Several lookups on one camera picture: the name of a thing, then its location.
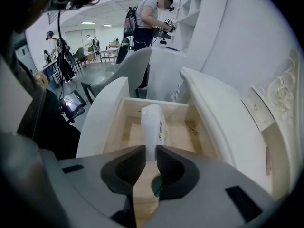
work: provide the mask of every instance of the floor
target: floor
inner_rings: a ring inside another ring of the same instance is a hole
[[[81,70],[78,72],[76,70],[76,79],[74,79],[72,82],[69,83],[63,83],[63,93],[62,95],[66,96],[68,94],[70,94],[72,91],[77,90],[77,92],[81,95],[81,97],[83,97],[83,99],[85,101],[87,101],[87,105],[84,107],[85,112],[76,117],[75,118],[75,122],[74,123],[70,123],[71,125],[73,125],[74,127],[76,127],[79,131],[82,130],[82,127],[84,125],[85,119],[86,119],[86,115],[91,107],[91,104],[88,102],[88,99],[82,89],[81,86],[81,82],[82,81],[86,81],[86,82],[90,82],[91,80],[93,80],[94,77],[98,76],[98,77],[104,77],[104,78],[108,78],[111,76],[111,72],[106,71],[106,69],[109,67],[109,64],[105,64],[105,63],[100,63],[100,62],[96,62],[96,63],[87,63],[86,67],[83,64],[81,67]],[[60,96],[61,93],[61,87],[57,88],[57,89],[51,89],[57,97]],[[140,91],[140,98],[146,98],[146,91],[141,90]]]

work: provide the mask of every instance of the cardboard box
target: cardboard box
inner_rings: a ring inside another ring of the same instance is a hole
[[[43,72],[36,73],[35,79],[39,85],[44,87],[48,86],[48,78],[44,75]]]

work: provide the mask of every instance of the white drawer front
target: white drawer front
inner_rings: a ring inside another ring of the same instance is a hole
[[[243,100],[243,103],[256,122],[260,132],[275,122],[269,109],[253,89],[249,90],[248,97]]]

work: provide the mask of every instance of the plastic package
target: plastic package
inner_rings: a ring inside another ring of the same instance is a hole
[[[170,146],[169,128],[158,105],[142,108],[142,129],[146,140],[146,161],[156,161],[156,146]]]

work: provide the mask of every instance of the ceiling light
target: ceiling light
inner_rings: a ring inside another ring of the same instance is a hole
[[[83,25],[94,25],[94,24],[96,24],[96,23],[94,23],[94,22],[82,22],[82,24],[83,24]]]

